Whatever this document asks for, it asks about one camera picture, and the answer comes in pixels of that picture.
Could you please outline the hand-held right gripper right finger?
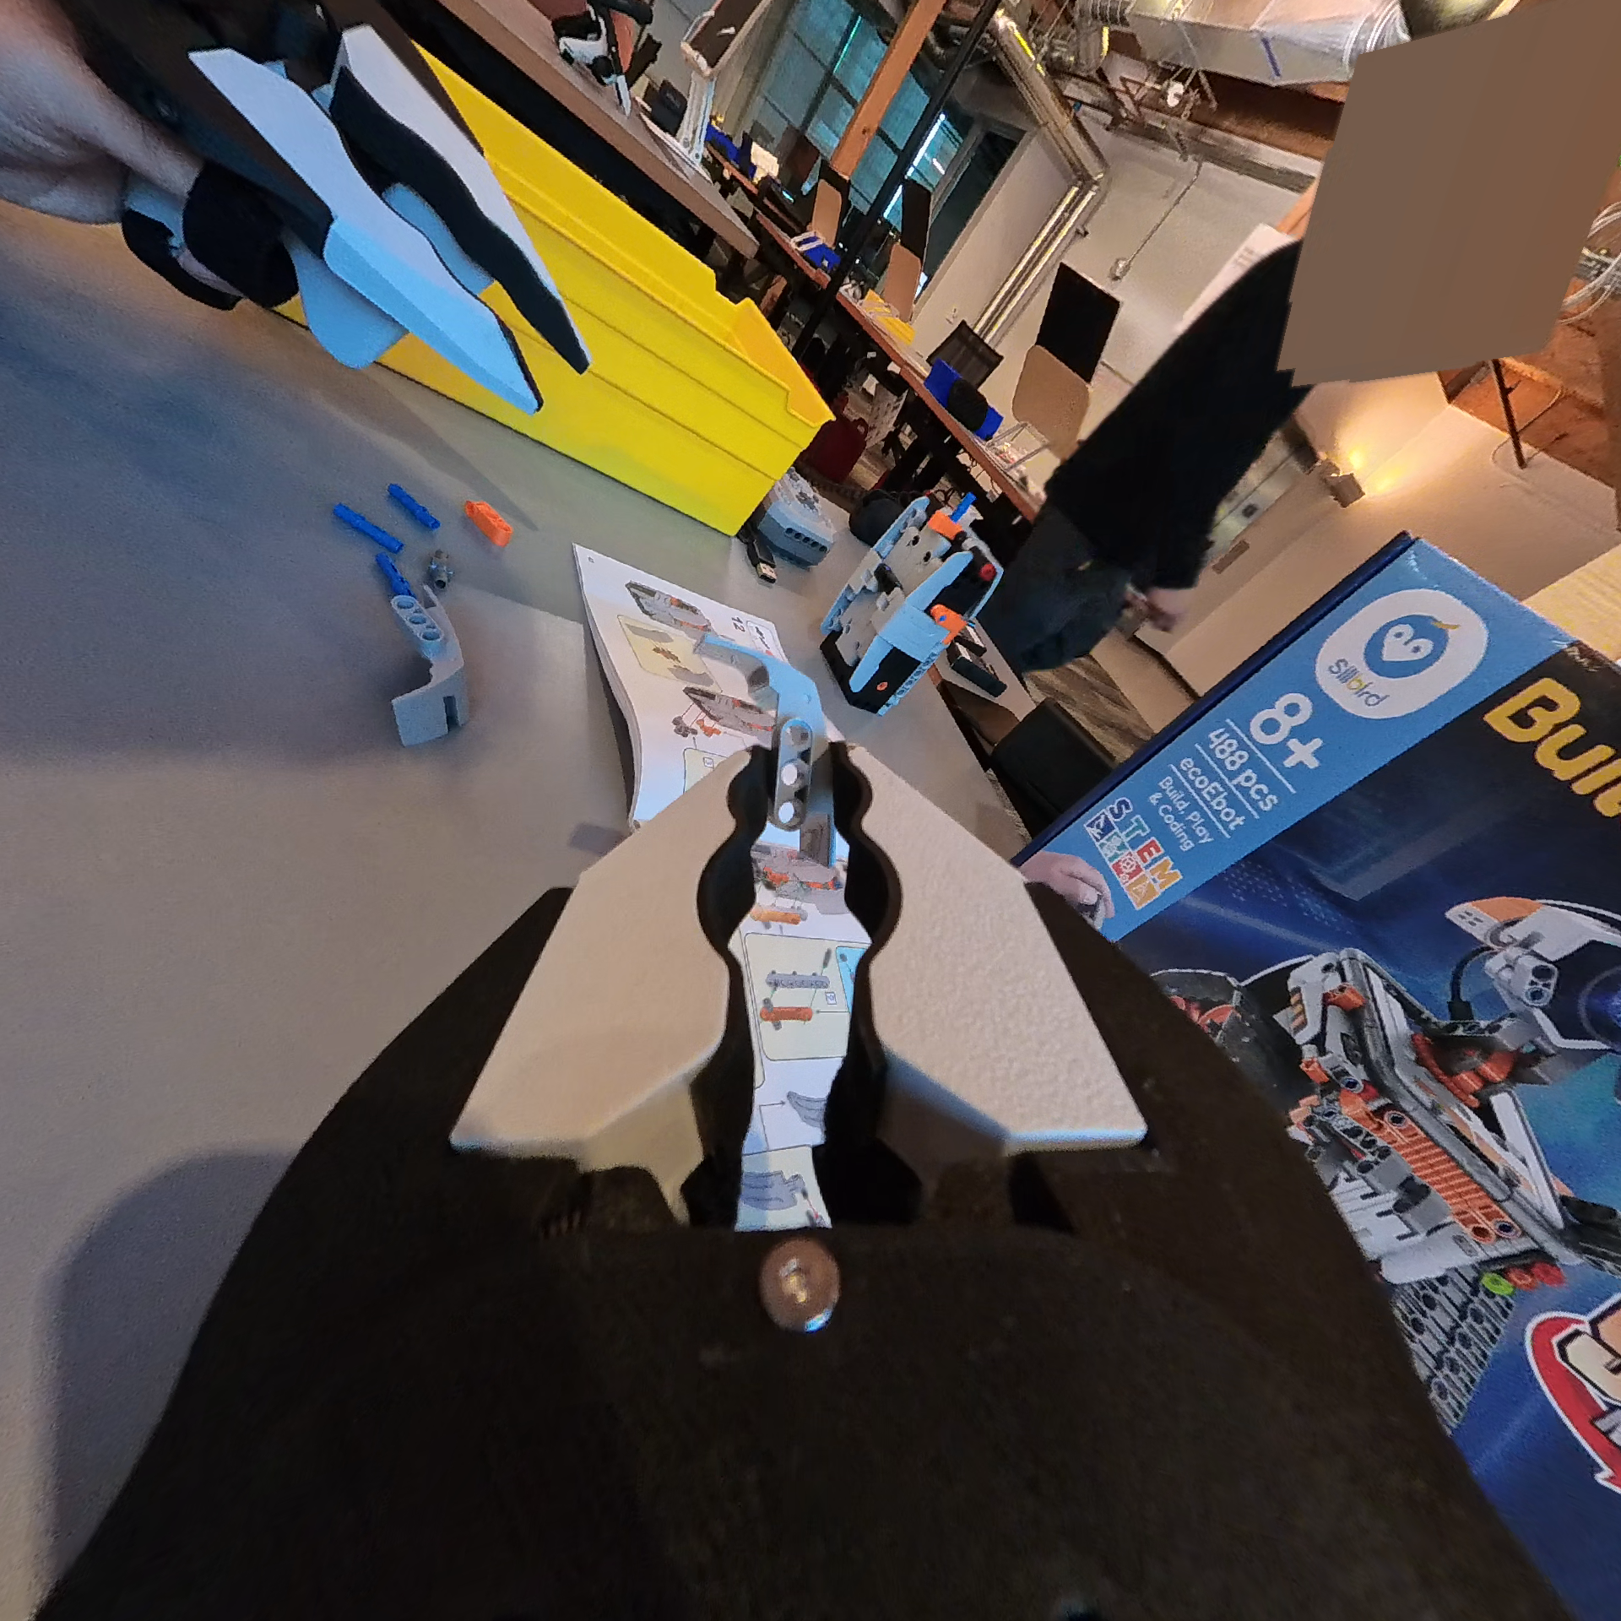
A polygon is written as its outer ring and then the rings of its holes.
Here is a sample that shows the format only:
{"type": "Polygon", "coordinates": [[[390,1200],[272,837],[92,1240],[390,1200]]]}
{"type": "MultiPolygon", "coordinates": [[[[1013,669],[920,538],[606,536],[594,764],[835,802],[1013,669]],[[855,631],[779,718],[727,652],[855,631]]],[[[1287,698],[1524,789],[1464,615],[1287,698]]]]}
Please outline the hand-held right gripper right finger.
{"type": "Polygon", "coordinates": [[[1144,1144],[1055,939],[1080,920],[862,746],[831,743],[826,764],[866,936],[824,1105],[831,1223],[909,1223],[961,1165],[1144,1144]]]}

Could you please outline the blue robot kit box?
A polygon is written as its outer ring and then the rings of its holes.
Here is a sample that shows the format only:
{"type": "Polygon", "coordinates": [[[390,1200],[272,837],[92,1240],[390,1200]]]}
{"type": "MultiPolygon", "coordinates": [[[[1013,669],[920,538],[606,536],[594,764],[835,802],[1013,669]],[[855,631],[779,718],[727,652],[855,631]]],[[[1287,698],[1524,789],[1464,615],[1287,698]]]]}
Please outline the blue robot kit box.
{"type": "Polygon", "coordinates": [[[1401,536],[1034,835],[1281,1113],[1441,1428],[1617,1617],[1617,662],[1401,536]]]}

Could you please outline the black rectangular box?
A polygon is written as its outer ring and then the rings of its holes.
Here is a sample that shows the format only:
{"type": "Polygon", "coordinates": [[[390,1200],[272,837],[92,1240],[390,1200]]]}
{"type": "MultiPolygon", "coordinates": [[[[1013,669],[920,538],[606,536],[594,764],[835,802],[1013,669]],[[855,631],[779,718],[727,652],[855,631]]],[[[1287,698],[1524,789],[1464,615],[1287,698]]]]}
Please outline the black rectangular box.
{"type": "Polygon", "coordinates": [[[1055,696],[1038,698],[1021,718],[986,704],[972,725],[988,773],[1030,837],[1059,822],[1154,737],[1131,710],[1077,716],[1055,696]]]}

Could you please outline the yellow plastic bin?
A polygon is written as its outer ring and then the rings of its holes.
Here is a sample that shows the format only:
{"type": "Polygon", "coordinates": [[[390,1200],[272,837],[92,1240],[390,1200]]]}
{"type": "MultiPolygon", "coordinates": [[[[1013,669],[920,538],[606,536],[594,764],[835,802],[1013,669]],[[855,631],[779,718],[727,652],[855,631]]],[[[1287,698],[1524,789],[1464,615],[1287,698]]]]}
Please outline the yellow plastic bin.
{"type": "Polygon", "coordinates": [[[594,359],[573,372],[501,289],[484,303],[509,324],[538,382],[517,411],[405,335],[378,361],[725,534],[830,420],[810,376],[748,301],[656,223],[428,56],[521,225],[554,274],[594,359]]]}

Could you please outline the person's left hand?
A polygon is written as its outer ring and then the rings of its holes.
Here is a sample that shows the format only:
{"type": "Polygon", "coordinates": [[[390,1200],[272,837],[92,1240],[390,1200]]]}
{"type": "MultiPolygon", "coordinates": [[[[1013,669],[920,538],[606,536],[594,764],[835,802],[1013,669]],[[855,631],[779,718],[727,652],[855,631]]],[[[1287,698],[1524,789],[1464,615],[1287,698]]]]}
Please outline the person's left hand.
{"type": "Polygon", "coordinates": [[[114,225],[131,177],[183,198],[200,160],[89,67],[58,4],[2,4],[2,198],[83,225],[114,225]]]}

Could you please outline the black plain chair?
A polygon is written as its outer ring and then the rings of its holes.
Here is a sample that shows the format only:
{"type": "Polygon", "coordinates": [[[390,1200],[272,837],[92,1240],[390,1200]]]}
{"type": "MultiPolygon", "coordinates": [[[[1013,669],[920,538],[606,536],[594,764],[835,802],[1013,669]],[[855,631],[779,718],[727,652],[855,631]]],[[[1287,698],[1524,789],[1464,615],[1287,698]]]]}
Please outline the black plain chair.
{"type": "Polygon", "coordinates": [[[1036,347],[1084,382],[1092,382],[1121,312],[1121,301],[1059,262],[1036,333],[1036,347]]]}

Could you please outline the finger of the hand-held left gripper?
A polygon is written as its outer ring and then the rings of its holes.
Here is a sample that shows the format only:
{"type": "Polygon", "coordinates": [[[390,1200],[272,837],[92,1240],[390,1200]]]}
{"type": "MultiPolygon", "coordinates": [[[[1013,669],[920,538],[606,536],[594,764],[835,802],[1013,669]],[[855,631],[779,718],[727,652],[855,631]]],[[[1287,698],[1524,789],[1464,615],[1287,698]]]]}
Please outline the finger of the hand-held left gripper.
{"type": "Polygon", "coordinates": [[[189,59],[324,204],[328,270],[482,388],[536,413],[540,395],[503,322],[370,187],[316,100],[229,48],[197,50],[189,59]]]}
{"type": "Polygon", "coordinates": [[[382,200],[465,291],[500,285],[573,372],[590,370],[575,318],[478,141],[370,25],[339,36],[330,119],[380,171],[382,200]]]}

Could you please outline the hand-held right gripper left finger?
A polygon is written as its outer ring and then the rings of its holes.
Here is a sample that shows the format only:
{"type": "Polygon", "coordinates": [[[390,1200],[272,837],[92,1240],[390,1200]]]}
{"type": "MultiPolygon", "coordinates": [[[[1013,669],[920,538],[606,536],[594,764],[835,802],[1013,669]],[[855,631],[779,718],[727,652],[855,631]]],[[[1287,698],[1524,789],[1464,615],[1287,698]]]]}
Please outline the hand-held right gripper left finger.
{"type": "Polygon", "coordinates": [[[731,1227],[756,1053],[733,936],[756,901],[768,754],[725,758],[567,893],[451,1129],[457,1150],[646,1169],[731,1227]]]}

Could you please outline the silver ventilation duct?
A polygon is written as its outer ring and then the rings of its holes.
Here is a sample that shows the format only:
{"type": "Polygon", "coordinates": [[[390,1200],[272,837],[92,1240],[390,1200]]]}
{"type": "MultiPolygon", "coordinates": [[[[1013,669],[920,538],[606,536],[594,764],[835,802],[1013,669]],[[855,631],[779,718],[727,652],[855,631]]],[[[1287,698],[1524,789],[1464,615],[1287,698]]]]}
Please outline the silver ventilation duct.
{"type": "Polygon", "coordinates": [[[997,337],[1023,310],[1050,262],[1084,229],[1107,193],[1107,160],[1082,127],[1077,85],[1092,81],[1115,32],[1131,34],[1163,88],[1210,86],[1227,75],[1254,86],[1343,86],[1354,61],[1403,44],[1412,31],[1403,4],[1362,2],[1082,2],[1057,4],[1071,50],[1036,44],[1015,7],[1001,5],[986,40],[1036,129],[1059,152],[1067,189],[1015,268],[986,303],[976,333],[997,337]]]}

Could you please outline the grey control hub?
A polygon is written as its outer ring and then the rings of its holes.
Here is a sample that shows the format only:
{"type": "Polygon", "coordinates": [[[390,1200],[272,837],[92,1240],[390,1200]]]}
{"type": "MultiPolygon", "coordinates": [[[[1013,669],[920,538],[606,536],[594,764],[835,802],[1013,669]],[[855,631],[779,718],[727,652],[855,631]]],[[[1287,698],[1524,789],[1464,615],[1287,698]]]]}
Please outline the grey control hub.
{"type": "Polygon", "coordinates": [[[831,552],[847,523],[801,472],[787,471],[756,507],[754,526],[774,555],[810,569],[831,552]]]}

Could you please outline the grey curved panel brick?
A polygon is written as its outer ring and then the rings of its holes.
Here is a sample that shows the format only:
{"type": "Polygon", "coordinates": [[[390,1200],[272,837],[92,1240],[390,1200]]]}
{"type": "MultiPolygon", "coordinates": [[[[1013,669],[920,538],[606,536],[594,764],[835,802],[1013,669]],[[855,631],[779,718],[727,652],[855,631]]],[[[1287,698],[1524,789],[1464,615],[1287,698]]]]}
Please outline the grey curved panel brick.
{"type": "Polygon", "coordinates": [[[428,671],[422,685],[391,700],[397,739],[401,745],[432,743],[469,719],[459,638],[428,584],[415,594],[395,594],[391,611],[428,671]]]}
{"type": "Polygon", "coordinates": [[[776,785],[768,818],[774,828],[797,837],[804,858],[831,864],[833,766],[828,756],[824,710],[816,685],[791,663],[712,631],[702,635],[696,650],[704,658],[731,663],[745,677],[750,702],[774,712],[776,785]]]}

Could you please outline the wooden plain chair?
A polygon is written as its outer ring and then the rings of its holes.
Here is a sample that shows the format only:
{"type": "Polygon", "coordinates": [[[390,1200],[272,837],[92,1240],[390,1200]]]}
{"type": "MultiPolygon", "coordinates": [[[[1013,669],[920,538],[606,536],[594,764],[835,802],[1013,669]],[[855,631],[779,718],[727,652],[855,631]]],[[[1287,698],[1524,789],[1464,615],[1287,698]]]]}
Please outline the wooden plain chair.
{"type": "Polygon", "coordinates": [[[1088,405],[1088,380],[1044,343],[1032,343],[1011,399],[1011,440],[1015,445],[1026,440],[1026,445],[1009,461],[1009,469],[1023,467],[1038,453],[1057,459],[1071,455],[1080,442],[1088,405]]]}

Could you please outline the partly built robot model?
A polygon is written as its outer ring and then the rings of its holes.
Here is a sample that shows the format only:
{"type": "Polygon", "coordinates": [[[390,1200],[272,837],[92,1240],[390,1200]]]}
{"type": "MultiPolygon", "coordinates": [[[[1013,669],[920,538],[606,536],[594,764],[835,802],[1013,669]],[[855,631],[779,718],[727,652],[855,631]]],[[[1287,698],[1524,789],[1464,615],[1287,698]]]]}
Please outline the partly built robot model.
{"type": "Polygon", "coordinates": [[[999,586],[978,507],[918,496],[884,528],[822,619],[820,650],[855,708],[882,716],[932,669],[999,586]]]}

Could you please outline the open instruction booklet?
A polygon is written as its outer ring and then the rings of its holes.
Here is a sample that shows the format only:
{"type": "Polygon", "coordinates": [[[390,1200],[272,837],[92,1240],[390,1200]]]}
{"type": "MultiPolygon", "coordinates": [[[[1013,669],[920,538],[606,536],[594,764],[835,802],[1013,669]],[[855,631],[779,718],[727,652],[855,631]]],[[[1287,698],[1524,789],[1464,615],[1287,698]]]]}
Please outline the open instruction booklet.
{"type": "MultiPolygon", "coordinates": [[[[704,636],[783,658],[774,623],[575,544],[583,617],[631,745],[631,828],[750,745],[770,745],[776,706],[745,675],[698,652],[704,636]]],[[[828,1227],[814,1146],[845,1057],[868,934],[845,901],[847,845],[812,864],[766,824],[752,849],[756,901],[731,938],[754,1048],[754,1107],[743,1140],[737,1225],[828,1227]]]]}

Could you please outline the blue storage bin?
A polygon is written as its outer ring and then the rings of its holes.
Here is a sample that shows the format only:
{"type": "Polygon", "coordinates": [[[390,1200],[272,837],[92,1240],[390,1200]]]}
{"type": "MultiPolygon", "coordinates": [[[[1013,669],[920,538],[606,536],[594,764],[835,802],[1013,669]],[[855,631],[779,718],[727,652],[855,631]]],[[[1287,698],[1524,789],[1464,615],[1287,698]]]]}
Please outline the blue storage bin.
{"type": "Polygon", "coordinates": [[[949,418],[976,438],[992,438],[1001,426],[1001,413],[988,405],[980,388],[941,357],[930,362],[924,391],[949,418]]]}

